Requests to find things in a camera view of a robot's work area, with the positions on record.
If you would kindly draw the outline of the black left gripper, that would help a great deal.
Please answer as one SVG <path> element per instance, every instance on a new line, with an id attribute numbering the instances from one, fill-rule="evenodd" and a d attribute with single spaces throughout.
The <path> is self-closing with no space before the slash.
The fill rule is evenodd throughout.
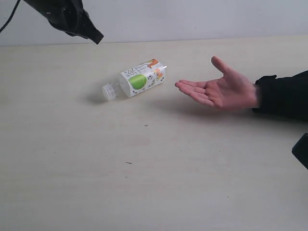
<path id="1" fill-rule="evenodd" d="M 53 28 L 71 37 L 89 39 L 96 45 L 104 38 L 90 20 L 81 0 L 27 0 L 26 3 L 45 17 Z"/>

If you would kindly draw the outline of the person's open bare hand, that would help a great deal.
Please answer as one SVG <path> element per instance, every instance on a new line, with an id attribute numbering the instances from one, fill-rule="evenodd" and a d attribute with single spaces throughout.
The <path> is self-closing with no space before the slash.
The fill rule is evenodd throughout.
<path id="1" fill-rule="evenodd" d="M 219 110 L 259 107 L 258 88 L 252 82 L 216 56 L 211 58 L 211 63 L 222 73 L 221 78 L 204 82 L 180 80 L 175 87 L 196 102 Z"/>

